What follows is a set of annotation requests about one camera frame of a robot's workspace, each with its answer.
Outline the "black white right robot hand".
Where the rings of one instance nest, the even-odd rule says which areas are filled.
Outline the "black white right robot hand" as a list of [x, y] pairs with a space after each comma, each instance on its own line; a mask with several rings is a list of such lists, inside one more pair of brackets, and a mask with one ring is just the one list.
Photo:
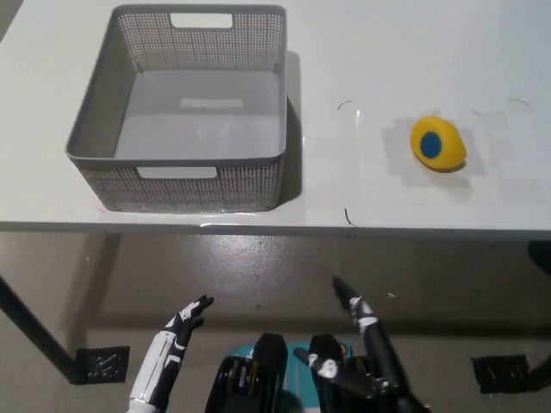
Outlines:
[[327, 347], [295, 348], [294, 356], [313, 374], [322, 412], [429, 412], [412, 392], [405, 370], [379, 318], [362, 295], [345, 280], [332, 285], [350, 314], [366, 354], [349, 359], [332, 356]]

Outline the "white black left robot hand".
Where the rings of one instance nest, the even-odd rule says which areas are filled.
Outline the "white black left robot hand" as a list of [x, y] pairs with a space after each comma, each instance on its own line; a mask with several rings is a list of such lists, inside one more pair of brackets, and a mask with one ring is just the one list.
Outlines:
[[206, 294], [180, 310], [154, 336], [128, 399], [127, 412], [165, 412], [190, 337], [203, 324], [202, 312], [214, 302]]

